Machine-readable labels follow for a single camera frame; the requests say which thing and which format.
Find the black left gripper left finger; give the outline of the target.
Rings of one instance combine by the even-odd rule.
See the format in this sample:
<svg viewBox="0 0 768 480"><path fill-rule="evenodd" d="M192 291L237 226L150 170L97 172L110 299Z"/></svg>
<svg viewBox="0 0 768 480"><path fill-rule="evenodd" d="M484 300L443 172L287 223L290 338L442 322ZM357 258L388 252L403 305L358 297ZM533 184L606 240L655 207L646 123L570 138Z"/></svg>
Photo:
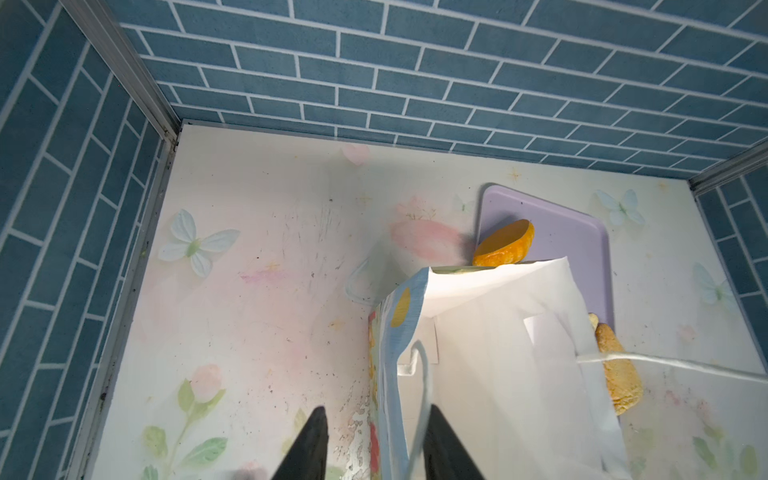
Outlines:
<svg viewBox="0 0 768 480"><path fill-rule="evenodd" d="M328 440L326 409L318 406L308 417L272 479L324 480Z"/></svg>

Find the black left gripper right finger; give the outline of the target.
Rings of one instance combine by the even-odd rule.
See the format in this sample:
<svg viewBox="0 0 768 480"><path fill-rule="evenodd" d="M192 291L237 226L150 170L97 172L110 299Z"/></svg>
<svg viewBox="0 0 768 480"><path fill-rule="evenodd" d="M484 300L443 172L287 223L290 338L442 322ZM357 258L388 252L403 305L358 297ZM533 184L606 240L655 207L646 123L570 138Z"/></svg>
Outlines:
<svg viewBox="0 0 768 480"><path fill-rule="evenodd" d="M483 480L484 477L436 406L430 409L423 443L427 480Z"/></svg>

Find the white green paper bag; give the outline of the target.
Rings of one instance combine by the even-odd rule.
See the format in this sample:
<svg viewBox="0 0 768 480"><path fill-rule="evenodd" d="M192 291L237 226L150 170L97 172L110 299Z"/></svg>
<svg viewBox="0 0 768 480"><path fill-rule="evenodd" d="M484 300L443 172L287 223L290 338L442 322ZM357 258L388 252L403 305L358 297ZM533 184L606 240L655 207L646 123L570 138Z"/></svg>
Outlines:
<svg viewBox="0 0 768 480"><path fill-rule="evenodd" d="M423 479L436 405L486 479L763 479L767 376L726 284L706 270L621 279L601 353L567 259L411 274L360 266L370 308L372 479ZM630 360L615 412L603 363Z"/></svg>

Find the braided fake bread loaf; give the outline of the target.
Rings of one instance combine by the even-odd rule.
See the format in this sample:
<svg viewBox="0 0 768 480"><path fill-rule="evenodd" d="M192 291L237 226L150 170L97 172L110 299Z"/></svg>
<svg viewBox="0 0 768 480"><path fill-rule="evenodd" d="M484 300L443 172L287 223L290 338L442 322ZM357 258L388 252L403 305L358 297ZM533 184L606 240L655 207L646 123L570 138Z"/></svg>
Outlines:
<svg viewBox="0 0 768 480"><path fill-rule="evenodd" d="M614 331L607 324L601 323L594 313L588 314L595 331L598 348L601 353L622 353L624 348ZM611 360L603 363L606 386L611 395L615 412L618 416L637 405L643 396L643 385L635 366L630 360Z"/></svg>

